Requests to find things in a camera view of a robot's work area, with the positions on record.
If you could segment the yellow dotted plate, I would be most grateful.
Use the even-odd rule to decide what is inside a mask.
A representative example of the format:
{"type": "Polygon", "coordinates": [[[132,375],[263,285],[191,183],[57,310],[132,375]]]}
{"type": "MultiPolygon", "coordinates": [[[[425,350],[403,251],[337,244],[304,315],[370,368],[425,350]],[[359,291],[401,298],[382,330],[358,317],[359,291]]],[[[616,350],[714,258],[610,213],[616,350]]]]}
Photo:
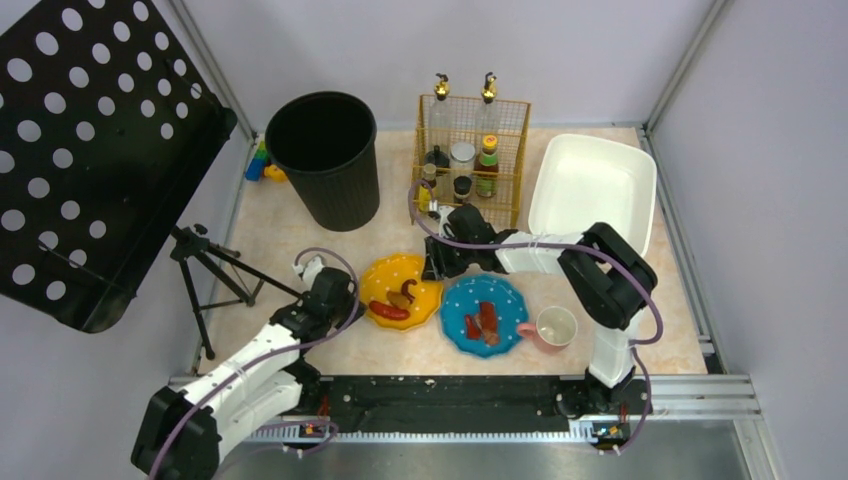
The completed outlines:
{"type": "Polygon", "coordinates": [[[441,283],[421,278],[424,263],[422,256],[409,253],[395,253],[376,260],[360,278],[359,298],[366,307],[365,315],[385,329],[406,331],[424,325],[440,309],[444,291],[441,283]],[[404,321],[377,319],[369,311],[369,303],[389,304],[386,293],[401,292],[402,284],[408,279],[418,281],[411,288],[415,301],[408,309],[410,317],[404,321]]]}

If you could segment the small yellow label bottle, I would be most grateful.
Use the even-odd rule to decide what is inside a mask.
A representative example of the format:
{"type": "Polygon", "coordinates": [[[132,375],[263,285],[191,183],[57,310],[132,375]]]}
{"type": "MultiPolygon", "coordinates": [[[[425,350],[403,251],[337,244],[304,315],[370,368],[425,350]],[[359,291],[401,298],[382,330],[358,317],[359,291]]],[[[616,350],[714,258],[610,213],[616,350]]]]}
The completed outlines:
{"type": "Polygon", "coordinates": [[[418,210],[422,213],[430,211],[430,203],[438,199],[437,167],[426,163],[421,170],[421,184],[418,185],[418,210]]]}

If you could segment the small black cap bottle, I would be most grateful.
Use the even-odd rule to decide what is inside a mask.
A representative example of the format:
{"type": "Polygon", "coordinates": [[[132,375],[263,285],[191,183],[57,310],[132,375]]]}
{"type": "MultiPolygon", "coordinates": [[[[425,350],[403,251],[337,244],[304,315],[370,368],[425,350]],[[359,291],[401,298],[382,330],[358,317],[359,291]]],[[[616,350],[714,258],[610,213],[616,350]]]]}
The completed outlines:
{"type": "Polygon", "coordinates": [[[459,175],[453,181],[453,200],[459,205],[468,202],[471,195],[473,180],[470,176],[459,175]]]}

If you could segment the black lid glass shaker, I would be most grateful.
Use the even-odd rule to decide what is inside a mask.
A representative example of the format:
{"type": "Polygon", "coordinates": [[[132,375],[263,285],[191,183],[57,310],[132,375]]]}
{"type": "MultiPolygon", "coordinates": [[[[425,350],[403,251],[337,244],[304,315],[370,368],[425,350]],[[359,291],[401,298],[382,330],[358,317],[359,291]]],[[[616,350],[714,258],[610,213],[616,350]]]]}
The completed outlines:
{"type": "Polygon", "coordinates": [[[436,169],[448,169],[450,167],[450,156],[439,145],[436,145],[426,154],[424,164],[432,164],[436,169]]]}

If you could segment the sauce bottle yellow cap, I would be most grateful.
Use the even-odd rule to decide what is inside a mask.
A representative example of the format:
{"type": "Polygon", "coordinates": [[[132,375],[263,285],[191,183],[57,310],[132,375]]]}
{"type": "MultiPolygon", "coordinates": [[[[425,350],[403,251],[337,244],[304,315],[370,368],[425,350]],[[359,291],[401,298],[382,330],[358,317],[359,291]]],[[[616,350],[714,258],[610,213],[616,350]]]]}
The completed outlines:
{"type": "Polygon", "coordinates": [[[476,192],[482,198],[491,198],[497,192],[498,145],[499,140],[495,135],[486,135],[482,138],[481,150],[475,165],[476,192]]]}

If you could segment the silver lid jar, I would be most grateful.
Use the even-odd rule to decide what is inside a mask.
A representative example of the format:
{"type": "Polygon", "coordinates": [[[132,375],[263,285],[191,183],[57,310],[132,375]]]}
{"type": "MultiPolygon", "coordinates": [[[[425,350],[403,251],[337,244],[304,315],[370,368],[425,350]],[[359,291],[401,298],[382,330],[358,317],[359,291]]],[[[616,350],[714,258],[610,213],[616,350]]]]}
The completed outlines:
{"type": "Polygon", "coordinates": [[[456,142],[450,147],[450,170],[453,178],[471,177],[474,171],[476,149],[472,143],[456,142]]]}

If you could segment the glass oil bottle clear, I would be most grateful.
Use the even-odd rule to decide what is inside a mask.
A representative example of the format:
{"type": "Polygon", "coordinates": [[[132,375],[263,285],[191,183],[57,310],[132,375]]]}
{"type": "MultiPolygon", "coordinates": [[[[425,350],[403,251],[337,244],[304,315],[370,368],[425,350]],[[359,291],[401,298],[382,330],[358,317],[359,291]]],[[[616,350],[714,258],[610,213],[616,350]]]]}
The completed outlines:
{"type": "Polygon", "coordinates": [[[438,148],[447,153],[454,128],[453,106],[449,100],[451,87],[447,74],[436,73],[436,77],[438,81],[433,87],[435,100],[428,112],[428,140],[431,150],[438,148]]]}

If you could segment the glass oil bottle brown liquid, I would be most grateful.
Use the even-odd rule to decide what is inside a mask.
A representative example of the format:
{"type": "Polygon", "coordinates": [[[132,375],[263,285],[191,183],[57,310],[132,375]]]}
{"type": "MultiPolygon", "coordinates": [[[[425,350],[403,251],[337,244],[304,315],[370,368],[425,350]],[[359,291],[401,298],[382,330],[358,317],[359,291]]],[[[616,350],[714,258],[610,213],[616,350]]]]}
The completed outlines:
{"type": "Polygon", "coordinates": [[[475,117],[475,140],[481,145],[486,135],[496,135],[500,127],[500,110],[497,99],[497,76],[488,72],[481,89],[481,101],[475,117]]]}

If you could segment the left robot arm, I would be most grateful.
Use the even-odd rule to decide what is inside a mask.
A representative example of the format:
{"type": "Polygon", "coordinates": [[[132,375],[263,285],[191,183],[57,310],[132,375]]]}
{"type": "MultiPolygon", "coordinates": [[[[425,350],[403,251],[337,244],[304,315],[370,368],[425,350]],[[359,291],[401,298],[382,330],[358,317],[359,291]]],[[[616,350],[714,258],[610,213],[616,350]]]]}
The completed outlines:
{"type": "Polygon", "coordinates": [[[130,461],[152,479],[211,479],[272,417],[297,408],[320,381],[303,353],[363,312],[351,275],[308,268],[307,291],[278,309],[244,347],[206,375],[150,399],[130,461]]]}

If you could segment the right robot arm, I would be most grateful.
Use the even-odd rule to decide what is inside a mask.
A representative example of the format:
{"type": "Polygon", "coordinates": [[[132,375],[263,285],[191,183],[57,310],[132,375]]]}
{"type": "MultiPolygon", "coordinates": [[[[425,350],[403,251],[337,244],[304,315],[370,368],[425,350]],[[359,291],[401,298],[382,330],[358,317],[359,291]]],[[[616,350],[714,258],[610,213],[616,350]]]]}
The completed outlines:
{"type": "Polygon", "coordinates": [[[647,261],[609,224],[596,222],[567,235],[496,231],[471,204],[432,201],[438,221],[426,227],[427,280],[454,278],[475,265],[486,272],[543,273],[566,278],[583,310],[595,322],[592,357],[582,380],[568,384],[555,405],[569,419],[616,414],[632,393],[648,408],[649,386],[631,384],[637,346],[658,342],[664,324],[651,298],[658,278],[647,261]]]}

